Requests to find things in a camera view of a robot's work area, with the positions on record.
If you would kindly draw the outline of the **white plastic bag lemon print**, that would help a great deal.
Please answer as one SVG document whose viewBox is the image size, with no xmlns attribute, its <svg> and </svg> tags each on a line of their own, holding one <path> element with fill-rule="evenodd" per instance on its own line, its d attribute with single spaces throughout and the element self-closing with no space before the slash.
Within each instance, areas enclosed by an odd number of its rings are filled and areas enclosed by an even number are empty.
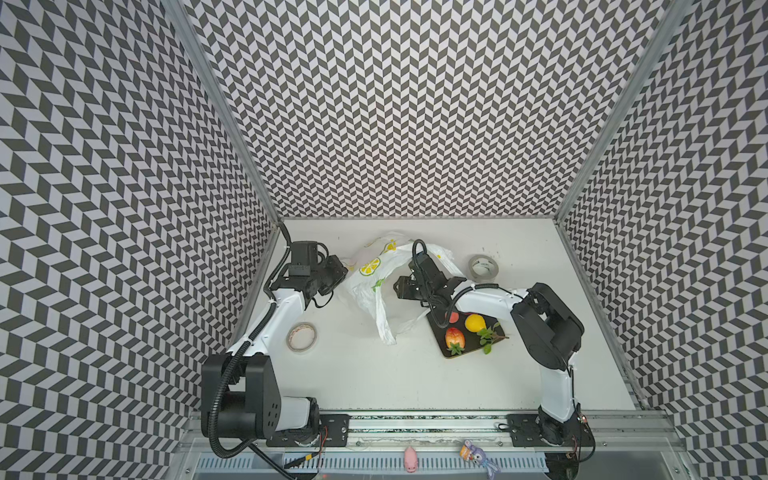
<svg viewBox="0 0 768 480">
<path fill-rule="evenodd" d="M 375 322 L 381 341 L 397 343 L 397 337 L 424 319 L 428 308 L 417 300 L 397 297 L 394 284 L 408 277 L 414 239 L 402 232 L 386 232 L 344 258 L 348 269 L 341 283 L 344 299 L 354 303 Z"/>
</svg>

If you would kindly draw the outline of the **red yellow fake strawberry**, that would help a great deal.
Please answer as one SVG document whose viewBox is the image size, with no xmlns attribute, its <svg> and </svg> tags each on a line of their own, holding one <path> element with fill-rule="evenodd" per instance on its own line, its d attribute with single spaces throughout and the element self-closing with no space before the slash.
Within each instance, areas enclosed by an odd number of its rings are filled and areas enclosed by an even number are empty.
<svg viewBox="0 0 768 480">
<path fill-rule="evenodd" d="M 452 327 L 445 331 L 446 348 L 451 356 L 462 355 L 466 347 L 464 334 L 458 328 Z"/>
</svg>

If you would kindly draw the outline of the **fake lemon branch green leaves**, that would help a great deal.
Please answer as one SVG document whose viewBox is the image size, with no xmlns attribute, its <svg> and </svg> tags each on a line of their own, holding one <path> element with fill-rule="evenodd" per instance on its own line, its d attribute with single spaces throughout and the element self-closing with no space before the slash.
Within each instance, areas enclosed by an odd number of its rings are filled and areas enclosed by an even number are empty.
<svg viewBox="0 0 768 480">
<path fill-rule="evenodd" d="M 480 314 L 470 314 L 465 319 L 465 328 L 478 336 L 483 353 L 488 355 L 492 352 L 493 345 L 508 336 L 502 331 L 498 321 L 488 324 L 486 319 Z"/>
</svg>

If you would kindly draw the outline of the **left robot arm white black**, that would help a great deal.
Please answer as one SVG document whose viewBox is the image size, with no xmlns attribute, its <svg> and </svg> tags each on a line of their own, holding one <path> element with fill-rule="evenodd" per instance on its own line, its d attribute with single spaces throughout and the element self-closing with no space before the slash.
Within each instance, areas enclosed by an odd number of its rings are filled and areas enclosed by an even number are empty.
<svg viewBox="0 0 768 480">
<path fill-rule="evenodd" d="M 226 352 L 209 356 L 202 366 L 201 430 L 223 459 L 276 434 L 302 443 L 321 435 L 317 400 L 280 392 L 269 350 L 280 339 L 280 327 L 297 325 L 310 305 L 321 306 L 318 298 L 333 298 L 348 269 L 325 244 L 293 241 L 285 224 L 278 228 L 286 245 L 263 285 L 265 310 Z"/>
</svg>

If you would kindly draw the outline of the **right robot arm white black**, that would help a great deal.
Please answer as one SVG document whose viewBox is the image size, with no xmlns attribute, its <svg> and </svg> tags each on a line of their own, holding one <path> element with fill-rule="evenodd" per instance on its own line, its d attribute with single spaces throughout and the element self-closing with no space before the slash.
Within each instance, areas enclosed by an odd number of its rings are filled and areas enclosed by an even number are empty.
<svg viewBox="0 0 768 480">
<path fill-rule="evenodd" d="M 516 446 L 578 449 L 595 443 L 575 398 L 574 360 L 585 328 L 552 288 L 536 283 L 508 290 L 496 283 L 446 277 L 432 257 L 415 254 L 410 275 L 393 290 L 426 308 L 432 333 L 446 358 L 493 346 L 517 333 L 540 367 L 541 401 L 535 414 L 510 414 L 506 429 Z"/>
</svg>

